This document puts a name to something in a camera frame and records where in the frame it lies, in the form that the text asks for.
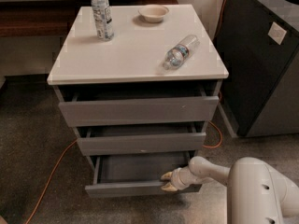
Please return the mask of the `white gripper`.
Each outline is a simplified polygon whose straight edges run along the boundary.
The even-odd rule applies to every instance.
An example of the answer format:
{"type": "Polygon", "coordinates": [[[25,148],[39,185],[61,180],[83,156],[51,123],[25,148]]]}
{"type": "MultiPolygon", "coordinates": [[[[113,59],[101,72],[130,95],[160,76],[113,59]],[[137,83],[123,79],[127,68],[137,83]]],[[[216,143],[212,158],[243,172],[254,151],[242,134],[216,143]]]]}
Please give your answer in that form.
{"type": "Polygon", "coordinates": [[[190,185],[199,184],[199,178],[188,167],[177,168],[173,172],[167,172],[161,176],[161,180],[170,180],[170,183],[161,186],[161,189],[167,192],[176,192],[177,190],[184,190],[190,185]]]}

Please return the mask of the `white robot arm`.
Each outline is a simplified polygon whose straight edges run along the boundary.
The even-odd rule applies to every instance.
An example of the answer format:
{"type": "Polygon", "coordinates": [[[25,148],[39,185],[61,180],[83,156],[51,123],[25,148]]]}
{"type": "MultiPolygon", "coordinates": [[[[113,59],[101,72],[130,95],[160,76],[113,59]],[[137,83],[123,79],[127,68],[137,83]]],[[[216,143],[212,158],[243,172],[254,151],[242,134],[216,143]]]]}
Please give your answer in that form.
{"type": "Polygon", "coordinates": [[[299,216],[299,187],[287,176],[256,158],[231,167],[196,156],[183,168],[161,176],[162,190],[184,190],[215,180],[227,188],[227,224],[284,224],[299,216]]]}

